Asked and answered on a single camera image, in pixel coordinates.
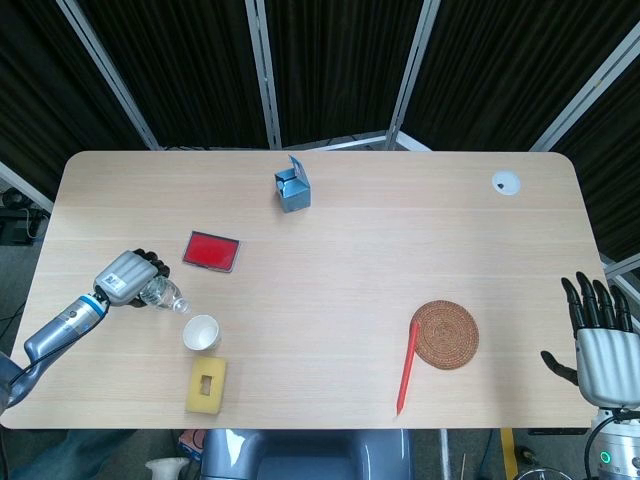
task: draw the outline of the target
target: woven coaster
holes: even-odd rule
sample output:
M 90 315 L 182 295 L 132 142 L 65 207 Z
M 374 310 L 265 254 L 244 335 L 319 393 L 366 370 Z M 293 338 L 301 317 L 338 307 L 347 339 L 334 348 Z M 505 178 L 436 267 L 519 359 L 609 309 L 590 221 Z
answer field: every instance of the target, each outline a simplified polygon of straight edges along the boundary
M 420 324 L 416 353 L 436 368 L 459 368 L 478 350 L 478 326 L 469 312 L 456 303 L 429 302 L 418 309 L 411 321 Z

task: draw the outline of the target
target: red pen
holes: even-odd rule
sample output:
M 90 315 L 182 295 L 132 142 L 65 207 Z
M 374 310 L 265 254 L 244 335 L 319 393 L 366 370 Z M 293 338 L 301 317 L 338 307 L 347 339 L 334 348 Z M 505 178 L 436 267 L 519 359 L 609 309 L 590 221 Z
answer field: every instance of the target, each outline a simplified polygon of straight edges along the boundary
M 413 365 L 413 355 L 416 351 L 416 339 L 418 338 L 418 330 L 420 325 L 418 322 L 411 322 L 409 327 L 409 345 L 407 345 L 407 356 L 404 359 L 404 370 L 402 371 L 402 381 L 400 382 L 400 391 L 398 392 L 398 401 L 396 402 L 396 414 L 400 415 L 404 407 L 404 399 L 407 396 L 407 387 L 409 386 L 409 376 L 411 375 L 411 366 Z

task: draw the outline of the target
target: red ink pad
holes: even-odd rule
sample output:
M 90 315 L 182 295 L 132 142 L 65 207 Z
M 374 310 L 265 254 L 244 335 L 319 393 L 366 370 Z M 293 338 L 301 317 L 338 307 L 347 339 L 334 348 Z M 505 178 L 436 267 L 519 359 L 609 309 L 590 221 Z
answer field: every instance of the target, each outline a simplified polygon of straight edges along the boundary
M 240 242 L 202 232 L 191 232 L 182 261 L 221 272 L 230 272 Z

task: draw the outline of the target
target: blue ring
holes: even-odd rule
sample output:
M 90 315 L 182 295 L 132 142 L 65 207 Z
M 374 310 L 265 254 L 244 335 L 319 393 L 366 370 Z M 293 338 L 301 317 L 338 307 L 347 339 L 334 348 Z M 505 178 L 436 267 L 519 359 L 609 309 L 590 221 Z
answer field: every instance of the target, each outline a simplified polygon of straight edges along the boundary
M 83 295 L 83 296 L 80 297 L 80 300 L 82 300 L 84 303 L 86 303 L 91 308 L 93 308 L 93 310 L 100 317 L 104 316 L 104 310 L 102 308 L 102 305 L 100 305 L 93 297 L 90 297 L 89 295 Z

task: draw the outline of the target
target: robotic arm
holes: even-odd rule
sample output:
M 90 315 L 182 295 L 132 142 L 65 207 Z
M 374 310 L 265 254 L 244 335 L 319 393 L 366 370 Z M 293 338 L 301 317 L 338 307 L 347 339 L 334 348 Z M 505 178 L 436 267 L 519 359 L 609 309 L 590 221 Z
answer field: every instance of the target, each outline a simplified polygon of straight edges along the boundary
M 139 294 L 159 275 L 168 277 L 169 267 L 155 253 L 126 251 L 95 278 L 93 293 L 82 295 L 24 343 L 27 367 L 0 352 L 0 415 L 21 402 L 47 368 L 102 321 L 110 306 L 145 306 Z
M 582 301 L 568 279 L 562 279 L 562 286 L 578 368 L 561 365 L 547 351 L 540 354 L 553 373 L 578 386 L 585 400 L 598 407 L 585 448 L 587 480 L 592 444 L 599 455 L 600 480 L 640 478 L 640 412 L 633 411 L 640 406 L 640 336 L 633 331 L 627 299 L 616 286 L 611 287 L 614 307 L 601 282 L 592 285 L 582 272 L 576 277 Z

